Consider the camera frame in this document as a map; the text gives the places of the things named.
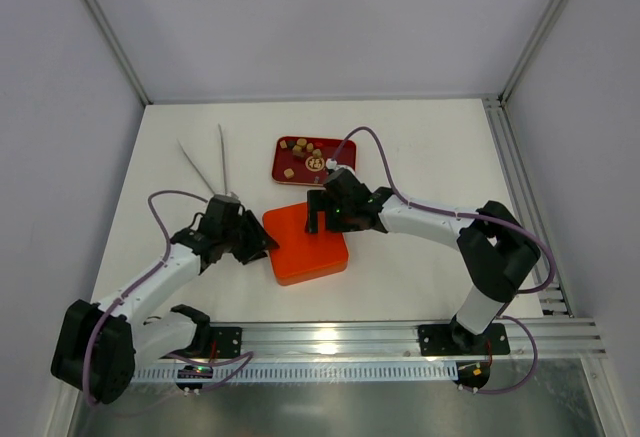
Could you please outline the orange box lid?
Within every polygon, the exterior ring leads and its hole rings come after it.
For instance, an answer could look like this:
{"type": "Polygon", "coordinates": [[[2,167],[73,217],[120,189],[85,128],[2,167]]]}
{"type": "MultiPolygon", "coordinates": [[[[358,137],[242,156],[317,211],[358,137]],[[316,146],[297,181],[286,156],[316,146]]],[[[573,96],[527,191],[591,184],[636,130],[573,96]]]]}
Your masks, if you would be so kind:
{"type": "Polygon", "coordinates": [[[316,235],[305,231],[306,203],[294,204],[267,211],[263,227],[280,248],[269,252],[272,260],[338,260],[347,259],[349,252],[341,233],[321,231],[316,235]]]}

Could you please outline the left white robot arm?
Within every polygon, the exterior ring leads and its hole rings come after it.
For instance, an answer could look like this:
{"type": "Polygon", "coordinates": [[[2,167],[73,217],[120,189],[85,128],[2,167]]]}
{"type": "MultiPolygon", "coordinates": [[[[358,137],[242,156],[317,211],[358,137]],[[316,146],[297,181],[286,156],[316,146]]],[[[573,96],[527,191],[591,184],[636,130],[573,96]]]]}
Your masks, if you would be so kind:
{"type": "Polygon", "coordinates": [[[108,297],[78,299],[64,314],[50,372],[89,404],[113,403],[136,371],[160,358],[204,351],[211,339],[207,314],[184,304],[159,319],[152,312],[224,255],[247,265],[278,247],[252,211],[221,194],[186,227],[162,235],[165,248],[156,263],[108,297]]]}

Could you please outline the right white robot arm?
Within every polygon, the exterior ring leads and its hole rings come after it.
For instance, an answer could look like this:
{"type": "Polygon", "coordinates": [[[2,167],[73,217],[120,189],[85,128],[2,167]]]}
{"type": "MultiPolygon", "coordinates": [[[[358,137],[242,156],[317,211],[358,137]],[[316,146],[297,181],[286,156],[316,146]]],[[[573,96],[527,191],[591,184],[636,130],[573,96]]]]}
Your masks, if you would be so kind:
{"type": "Polygon", "coordinates": [[[458,251],[472,287],[449,323],[449,338],[466,354],[486,347],[487,329],[541,257],[540,245],[495,201],[471,212],[438,209],[412,202],[390,187],[372,191],[352,171],[339,169],[329,173],[322,188],[307,192],[306,204],[309,234],[373,230],[458,251]]]}

